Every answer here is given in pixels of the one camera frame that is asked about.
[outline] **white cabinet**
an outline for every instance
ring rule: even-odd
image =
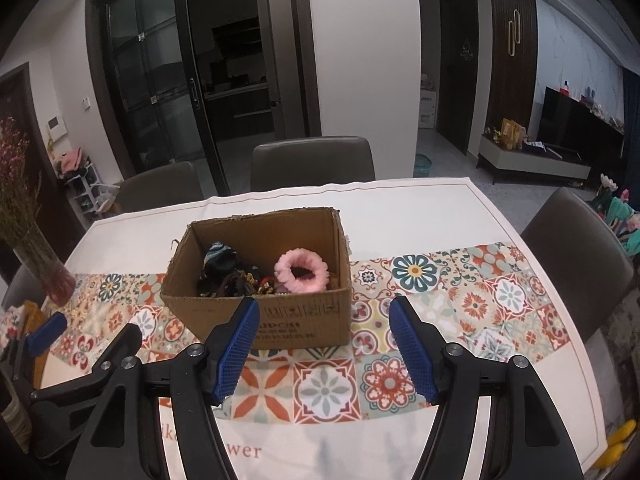
[[[418,128],[434,128],[436,124],[436,92],[420,90]]]

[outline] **blue basket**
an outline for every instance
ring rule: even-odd
[[[415,154],[414,178],[423,178],[429,176],[431,171],[431,159],[421,153]]]

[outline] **curtain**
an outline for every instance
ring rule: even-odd
[[[640,210],[640,76],[622,69],[625,100],[625,143],[623,160],[626,161],[625,183],[629,190],[629,205]]]

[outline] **pink cloth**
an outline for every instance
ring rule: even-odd
[[[82,162],[82,148],[76,148],[70,152],[66,152],[60,161],[60,170],[62,174],[75,171],[80,167]]]

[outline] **wooden door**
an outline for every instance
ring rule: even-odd
[[[40,186],[40,211],[36,219],[40,230],[63,262],[78,244],[84,229],[66,199],[64,186],[57,180],[49,162],[42,136],[38,128],[31,97],[28,64],[19,66],[0,76],[0,117],[11,116],[15,127],[29,140],[25,172],[31,186],[36,186],[38,175]],[[12,259],[6,244],[0,250],[0,274],[11,279],[15,273],[16,260]]]
[[[478,78],[478,0],[440,0],[438,132],[466,153]]]
[[[529,127],[538,67],[536,0],[491,0],[494,47],[486,126]]]

